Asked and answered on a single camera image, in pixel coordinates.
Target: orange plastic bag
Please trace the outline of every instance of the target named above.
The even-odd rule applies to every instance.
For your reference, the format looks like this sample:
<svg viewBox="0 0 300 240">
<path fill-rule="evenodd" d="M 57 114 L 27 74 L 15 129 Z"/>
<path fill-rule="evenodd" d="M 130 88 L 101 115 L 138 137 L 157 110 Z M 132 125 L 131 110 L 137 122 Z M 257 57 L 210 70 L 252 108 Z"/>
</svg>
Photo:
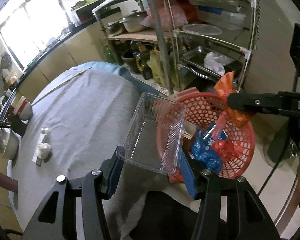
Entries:
<svg viewBox="0 0 300 240">
<path fill-rule="evenodd" d="M 232 86 L 233 77 L 234 77 L 234 72 L 226 73 L 214 86 L 215 91 L 219 96 L 223 98 L 225 103 L 227 103 L 227 97 L 231 93 L 237 93 L 237 91 Z M 227 107 L 226 110 L 229 116 L 231 117 L 233 123 L 238 128 L 242 127 L 254 116 L 253 113 L 233 110 L 230 109 L 229 107 Z"/>
</svg>

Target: metal screw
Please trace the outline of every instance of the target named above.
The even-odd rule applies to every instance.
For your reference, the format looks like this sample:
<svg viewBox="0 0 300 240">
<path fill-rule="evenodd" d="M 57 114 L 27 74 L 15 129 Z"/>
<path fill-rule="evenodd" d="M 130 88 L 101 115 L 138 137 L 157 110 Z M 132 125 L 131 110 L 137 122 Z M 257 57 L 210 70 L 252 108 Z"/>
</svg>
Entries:
<svg viewBox="0 0 300 240">
<path fill-rule="evenodd" d="M 245 182 L 246 178 L 244 176 L 238 176 L 237 177 L 237 181 L 239 181 L 239 182 Z"/>
<path fill-rule="evenodd" d="M 100 175 L 100 173 L 101 173 L 101 170 L 99 170 L 99 169 L 95 169 L 95 170 L 91 171 L 91 174 L 93 176 L 98 176 L 98 175 Z"/>
<path fill-rule="evenodd" d="M 201 173 L 202 173 L 203 175 L 209 176 L 209 175 L 211 174 L 211 171 L 205 169 L 205 170 L 201 171 Z"/>
<path fill-rule="evenodd" d="M 59 175 L 57 177 L 57 182 L 61 183 L 64 182 L 66 180 L 66 176 L 65 175 Z"/>
</svg>

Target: blue plastic bag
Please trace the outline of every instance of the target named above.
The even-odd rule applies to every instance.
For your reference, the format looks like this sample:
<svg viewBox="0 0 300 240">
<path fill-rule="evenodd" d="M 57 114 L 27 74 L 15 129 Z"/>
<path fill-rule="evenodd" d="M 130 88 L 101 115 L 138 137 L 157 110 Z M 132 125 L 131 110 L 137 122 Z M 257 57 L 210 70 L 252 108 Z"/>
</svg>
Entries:
<svg viewBox="0 0 300 240">
<path fill-rule="evenodd" d="M 219 174 L 223 168 L 221 157 L 210 147 L 214 143 L 211 132 L 216 123 L 211 123 L 206 131 L 202 131 L 200 126 L 197 126 L 196 138 L 191 146 L 190 157 L 200 162 L 202 167 L 209 169 L 216 174 Z M 224 131 L 221 132 L 219 140 L 226 140 L 227 135 Z"/>
</svg>

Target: blue gripper pad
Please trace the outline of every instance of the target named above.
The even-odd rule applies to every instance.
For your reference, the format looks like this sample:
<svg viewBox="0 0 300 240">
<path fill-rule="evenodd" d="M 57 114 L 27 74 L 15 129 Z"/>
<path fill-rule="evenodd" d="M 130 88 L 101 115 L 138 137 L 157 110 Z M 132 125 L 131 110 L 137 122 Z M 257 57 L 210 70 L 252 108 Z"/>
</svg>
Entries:
<svg viewBox="0 0 300 240">
<path fill-rule="evenodd" d="M 182 151 L 182 149 L 180 148 L 179 149 L 180 151 L 180 155 L 181 155 L 181 158 L 180 158 L 180 165 L 179 165 L 179 168 L 180 168 L 180 171 L 182 173 L 182 177 L 183 177 L 183 180 L 186 184 L 186 188 L 187 188 L 187 191 L 189 193 L 189 195 L 191 195 L 191 197 L 193 199 L 196 199 L 197 197 L 197 190 L 195 188 L 195 177 L 194 177 L 194 174 L 191 170 L 191 167 L 186 159 L 186 156 L 185 156 L 185 153 Z"/>
</svg>

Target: window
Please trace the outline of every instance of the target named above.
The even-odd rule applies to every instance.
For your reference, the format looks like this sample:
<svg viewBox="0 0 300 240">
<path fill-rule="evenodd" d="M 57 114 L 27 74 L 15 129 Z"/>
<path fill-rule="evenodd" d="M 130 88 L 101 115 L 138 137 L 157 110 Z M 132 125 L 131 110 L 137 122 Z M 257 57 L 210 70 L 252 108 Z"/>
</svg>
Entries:
<svg viewBox="0 0 300 240">
<path fill-rule="evenodd" d="M 9 0 L 0 11 L 0 33 L 23 70 L 68 19 L 60 0 Z"/>
</svg>

